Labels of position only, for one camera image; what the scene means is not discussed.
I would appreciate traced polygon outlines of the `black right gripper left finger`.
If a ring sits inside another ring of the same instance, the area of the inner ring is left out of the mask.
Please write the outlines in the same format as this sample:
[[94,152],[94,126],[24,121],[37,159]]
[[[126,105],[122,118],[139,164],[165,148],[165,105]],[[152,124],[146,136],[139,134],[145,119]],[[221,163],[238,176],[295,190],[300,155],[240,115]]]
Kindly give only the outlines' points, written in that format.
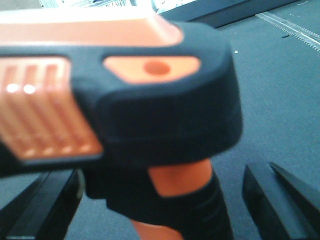
[[63,240],[82,196],[79,170],[42,173],[0,209],[0,238]]

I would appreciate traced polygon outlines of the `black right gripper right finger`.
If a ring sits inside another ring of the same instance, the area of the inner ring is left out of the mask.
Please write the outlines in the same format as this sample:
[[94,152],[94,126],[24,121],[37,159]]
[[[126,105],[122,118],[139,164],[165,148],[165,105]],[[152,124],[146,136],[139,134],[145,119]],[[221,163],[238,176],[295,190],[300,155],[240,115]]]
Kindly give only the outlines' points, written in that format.
[[245,166],[242,197],[263,240],[318,240],[320,191],[273,162]]

